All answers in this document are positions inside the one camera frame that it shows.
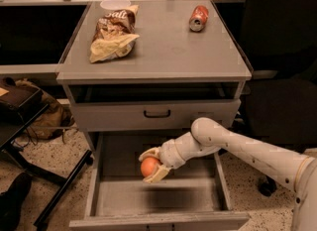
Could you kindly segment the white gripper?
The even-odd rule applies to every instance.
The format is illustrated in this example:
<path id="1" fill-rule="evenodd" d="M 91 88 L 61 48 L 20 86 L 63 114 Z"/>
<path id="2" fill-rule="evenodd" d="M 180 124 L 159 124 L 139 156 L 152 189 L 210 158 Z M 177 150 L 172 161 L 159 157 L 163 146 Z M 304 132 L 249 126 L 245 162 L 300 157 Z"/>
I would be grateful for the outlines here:
<path id="1" fill-rule="evenodd" d="M 150 148 L 139 156 L 139 161 L 142 162 L 146 158 L 160 159 L 163 165 L 155 165 L 153 172 L 144 178 L 146 183 L 157 183 L 164 179 L 170 169 L 178 169 L 185 164 L 184 158 L 180 155 L 175 140 L 168 140 L 160 147 Z"/>

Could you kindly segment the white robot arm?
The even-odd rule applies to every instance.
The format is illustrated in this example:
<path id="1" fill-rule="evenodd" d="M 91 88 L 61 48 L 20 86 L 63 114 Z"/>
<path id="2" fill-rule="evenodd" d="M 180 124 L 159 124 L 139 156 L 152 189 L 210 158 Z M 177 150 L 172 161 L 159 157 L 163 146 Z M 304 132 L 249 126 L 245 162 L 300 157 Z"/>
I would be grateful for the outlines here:
<path id="1" fill-rule="evenodd" d="M 159 160 L 147 183 L 159 182 L 193 158 L 224 149 L 296 193 L 291 231 L 317 231 L 317 159 L 229 131 L 209 118 L 198 118 L 188 133 L 139 156 Z"/>

